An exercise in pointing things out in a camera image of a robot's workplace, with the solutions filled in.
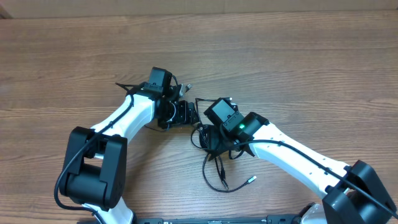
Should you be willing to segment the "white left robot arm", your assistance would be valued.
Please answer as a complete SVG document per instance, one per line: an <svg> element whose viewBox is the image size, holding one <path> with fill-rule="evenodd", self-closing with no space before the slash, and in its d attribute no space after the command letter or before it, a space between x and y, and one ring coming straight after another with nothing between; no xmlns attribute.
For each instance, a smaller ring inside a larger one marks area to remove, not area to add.
<svg viewBox="0 0 398 224"><path fill-rule="evenodd" d="M198 122L193 103L183 97L183 84L168 70L153 67L149 80L120 84L122 105L90 128L77 126L68 138L62 171L53 197L58 207L87 211L98 223L135 223L136 215L122 198L131 140L153 120L160 131Z"/></svg>

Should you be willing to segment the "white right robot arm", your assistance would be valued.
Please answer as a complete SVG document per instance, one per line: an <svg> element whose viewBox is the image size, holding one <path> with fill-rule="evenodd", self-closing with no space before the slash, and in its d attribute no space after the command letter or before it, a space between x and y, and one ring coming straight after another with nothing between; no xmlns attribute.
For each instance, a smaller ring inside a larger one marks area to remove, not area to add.
<svg viewBox="0 0 398 224"><path fill-rule="evenodd" d="M369 164L358 160L350 166L319 154L267 118L255 112L242 115L224 98L204 114L232 143L231 150L273 163L321 199L304 212L301 223L387 223L397 217L395 203Z"/></svg>

